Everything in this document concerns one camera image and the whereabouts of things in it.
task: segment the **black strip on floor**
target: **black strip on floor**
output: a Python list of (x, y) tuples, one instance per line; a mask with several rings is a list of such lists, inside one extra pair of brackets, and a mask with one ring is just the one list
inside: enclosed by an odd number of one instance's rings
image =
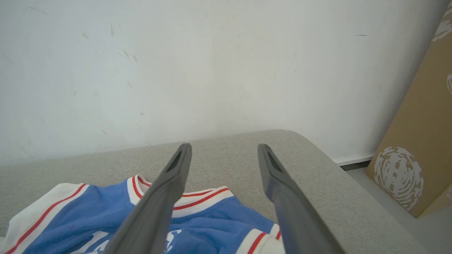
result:
[(353, 163), (353, 164), (349, 164), (349, 165), (344, 165), (344, 166), (341, 166), (341, 168), (344, 171), (349, 171), (349, 170), (353, 170), (353, 169), (365, 168), (365, 167), (369, 166), (369, 164), (370, 164), (370, 160), (363, 161), (363, 162), (358, 162), (358, 163)]

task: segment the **white wall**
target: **white wall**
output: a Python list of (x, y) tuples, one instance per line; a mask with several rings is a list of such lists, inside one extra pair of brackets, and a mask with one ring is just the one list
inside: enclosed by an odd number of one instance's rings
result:
[(0, 164), (271, 128), (372, 154), (446, 5), (2, 1)]

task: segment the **white baseboard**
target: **white baseboard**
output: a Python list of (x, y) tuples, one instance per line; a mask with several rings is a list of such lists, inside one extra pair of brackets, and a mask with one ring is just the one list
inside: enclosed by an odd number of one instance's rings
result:
[(340, 159), (340, 160), (334, 160), (334, 162), (337, 163), (339, 166), (344, 166), (344, 165), (372, 160), (372, 157), (373, 157), (373, 154), (369, 154), (369, 155), (363, 155), (363, 156), (358, 156), (358, 157), (353, 157), (353, 158), (344, 158), (344, 159)]

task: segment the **gray floor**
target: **gray floor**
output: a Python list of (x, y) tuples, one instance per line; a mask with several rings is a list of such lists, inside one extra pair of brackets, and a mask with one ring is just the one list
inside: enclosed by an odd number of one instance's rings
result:
[(347, 171), (375, 200), (432, 254), (452, 253), (452, 206), (437, 210), (419, 219), (381, 190), (364, 173), (366, 168)]

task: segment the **jersey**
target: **jersey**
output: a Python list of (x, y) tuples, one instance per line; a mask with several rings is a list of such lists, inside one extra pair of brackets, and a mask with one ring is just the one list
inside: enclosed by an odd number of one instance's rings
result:
[[(62, 183), (14, 216), (0, 253), (102, 253), (150, 187), (141, 175), (98, 187)], [(283, 253), (279, 226), (228, 187), (184, 193), (163, 253)]]

